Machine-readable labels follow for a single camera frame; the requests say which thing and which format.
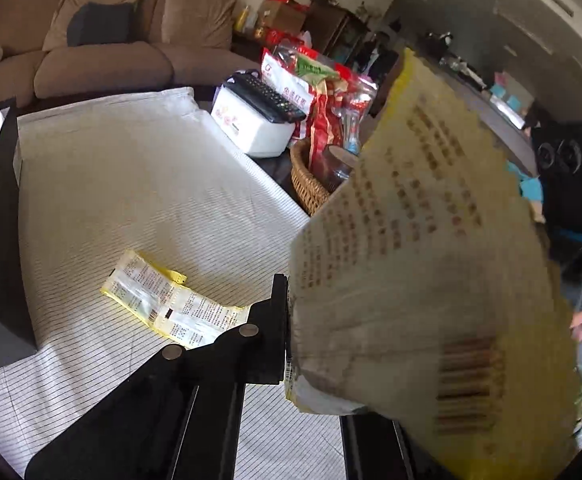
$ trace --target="person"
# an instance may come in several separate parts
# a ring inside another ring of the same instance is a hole
[[[382,85],[387,73],[395,65],[398,53],[387,47],[389,35],[378,31],[372,40],[366,41],[354,59],[357,70],[378,85]]]

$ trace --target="dark wooden cabinet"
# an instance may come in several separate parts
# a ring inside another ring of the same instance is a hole
[[[311,0],[304,30],[311,33],[313,48],[331,59],[350,65],[369,28],[347,9],[327,0]]]

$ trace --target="black box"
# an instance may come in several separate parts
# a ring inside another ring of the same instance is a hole
[[[24,295],[18,237],[20,145],[15,100],[0,131],[0,367],[36,353],[36,338]]]

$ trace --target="yellow snack package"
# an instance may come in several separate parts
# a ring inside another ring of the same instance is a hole
[[[183,285],[187,277],[127,250],[100,288],[155,332],[192,349],[246,323],[251,306],[222,306]]]

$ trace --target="woven basket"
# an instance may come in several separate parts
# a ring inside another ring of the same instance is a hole
[[[305,211],[312,216],[329,199],[329,192],[307,169],[311,139],[299,140],[291,148],[291,182]]]

